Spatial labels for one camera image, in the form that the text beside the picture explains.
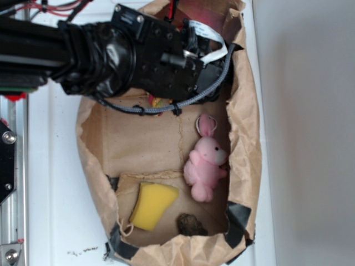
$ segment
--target paper bag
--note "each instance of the paper bag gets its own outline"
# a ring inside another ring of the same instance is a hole
[[[164,17],[169,1],[157,0],[142,11]],[[261,177],[261,147],[256,90],[246,53],[239,0],[181,0],[175,16],[201,21],[241,49],[232,58],[232,86],[218,101],[183,108],[180,116],[137,116],[107,109],[83,98],[77,121],[78,148],[95,206],[115,256],[130,265],[220,265],[236,258],[255,237]],[[131,89],[110,100],[148,106],[146,92]],[[218,122],[216,138],[230,153],[229,177],[220,180],[211,203],[197,203],[182,177],[189,152],[200,138],[196,119],[206,112]],[[114,191],[109,177],[119,177]],[[132,228],[129,217],[139,183],[162,183],[179,189],[179,198],[152,232]],[[208,236],[183,236],[182,213],[194,214]]]

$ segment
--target sponge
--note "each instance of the sponge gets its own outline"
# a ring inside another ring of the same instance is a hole
[[[138,228],[153,231],[166,209],[178,197],[179,190],[176,187],[142,182],[138,200],[129,221]]]

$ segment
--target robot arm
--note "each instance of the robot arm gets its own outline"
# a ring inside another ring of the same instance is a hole
[[[38,87],[51,78],[67,94],[101,103],[129,88],[184,101],[203,91],[207,80],[217,80],[224,66],[222,59],[204,65],[200,58],[208,53],[202,49],[206,39],[187,30],[188,21],[185,25],[178,31],[122,5],[116,6],[111,22],[97,24],[60,21],[52,28],[0,18],[0,87],[6,93]],[[218,94],[215,89],[199,102]]]

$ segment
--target black metal bracket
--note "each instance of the black metal bracket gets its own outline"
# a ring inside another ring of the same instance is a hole
[[[16,189],[16,135],[0,121],[0,204]]]

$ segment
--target stuffed toy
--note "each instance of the stuffed toy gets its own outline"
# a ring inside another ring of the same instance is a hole
[[[196,128],[201,139],[189,154],[184,167],[184,178],[192,186],[191,195],[198,202],[211,202],[213,189],[220,178],[227,177],[227,171],[220,168],[228,154],[213,138],[217,122],[207,114],[202,114],[196,121]]]

